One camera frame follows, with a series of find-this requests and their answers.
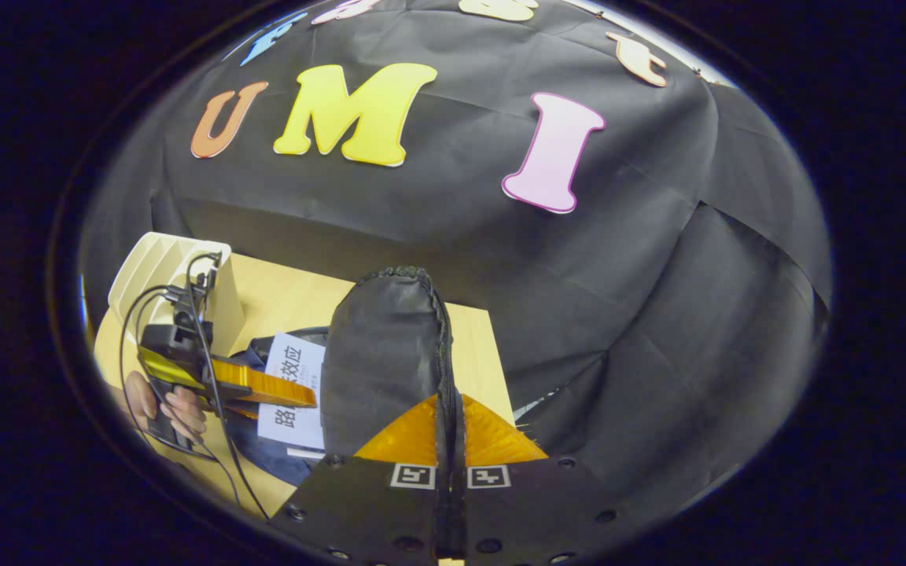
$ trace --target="screw hole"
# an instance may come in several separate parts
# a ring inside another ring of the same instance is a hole
[[[477,544],[477,552],[482,554],[492,554],[500,550],[503,550],[503,542],[499,541],[498,538],[485,538]]]
[[[414,537],[400,537],[393,545],[405,552],[421,552],[425,548],[425,544]]]
[[[617,519],[617,512],[614,509],[607,509],[607,511],[601,511],[600,515],[596,516],[597,523],[610,523],[611,520]]]
[[[306,519],[306,512],[295,505],[287,505],[285,513],[289,516],[289,519],[295,520],[296,523],[302,523]]]

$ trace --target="black fabric backdrop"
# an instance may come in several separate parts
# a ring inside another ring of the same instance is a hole
[[[668,64],[667,87],[641,83],[605,36],[629,32],[563,2],[507,22],[453,0],[382,0],[310,25],[331,6],[242,68],[249,44],[213,54],[147,112],[107,182],[87,187],[91,319],[148,230],[353,281],[419,265],[444,300],[488,309],[514,408],[543,399],[525,430],[583,458],[633,516],[668,515],[743,465],[805,387],[833,300],[816,191],[764,112],[634,36]],[[274,153],[296,75],[340,64],[353,90],[393,62],[438,71],[407,115],[405,164]],[[234,142],[194,158],[208,100],[256,80],[270,86]],[[568,215],[500,187],[529,147],[535,92],[607,122]]]

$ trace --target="wooden table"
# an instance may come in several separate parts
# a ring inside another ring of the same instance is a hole
[[[288,268],[245,255],[233,254],[234,279],[237,293],[244,309],[245,323],[234,341],[233,351],[244,350],[252,338],[273,336],[309,326],[328,326],[334,308],[352,289],[353,283],[317,275],[298,269]],[[513,423],[513,409],[506,389],[503,367],[499,361],[499,350],[495,346],[492,322],[488,312],[481,309],[447,304],[450,327],[453,330],[453,372],[456,386],[461,393],[470,395],[496,412],[506,422]],[[121,388],[118,375],[118,336],[121,325],[118,318],[108,311],[97,332],[94,357],[100,366],[104,379],[115,388]],[[125,373],[140,370],[133,344],[125,344]],[[208,430],[202,434],[205,445],[222,460],[240,490],[241,504],[255,516],[260,512],[247,491],[242,488],[240,474],[227,449],[226,435],[219,419],[208,415],[205,422]],[[227,501],[233,501],[226,473],[215,462],[191,458],[175,450],[163,447],[152,440],[149,442],[159,454],[180,462],[189,469],[202,486],[219,492]],[[247,474],[247,480],[254,488],[254,494],[268,513],[277,512],[286,499],[296,490],[291,484],[278,480],[265,470],[253,465],[240,456],[240,465]]]

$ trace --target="pink letter i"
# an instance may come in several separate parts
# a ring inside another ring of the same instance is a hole
[[[503,179],[503,191],[546,211],[574,211],[572,177],[589,133],[603,129],[606,122],[597,112],[557,94],[533,93],[531,100],[540,108],[540,119],[522,167]]]

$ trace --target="white paper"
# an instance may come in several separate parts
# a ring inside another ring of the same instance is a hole
[[[296,458],[310,458],[313,460],[319,460],[324,458],[323,452],[311,452],[309,450],[301,450],[299,448],[287,447],[285,449],[290,456],[296,456]]]
[[[265,373],[309,387],[317,406],[300,409],[262,402],[258,409],[258,436],[296,447],[323,450],[324,431],[320,427],[320,366],[323,362],[322,345],[286,333],[274,335],[267,353]]]

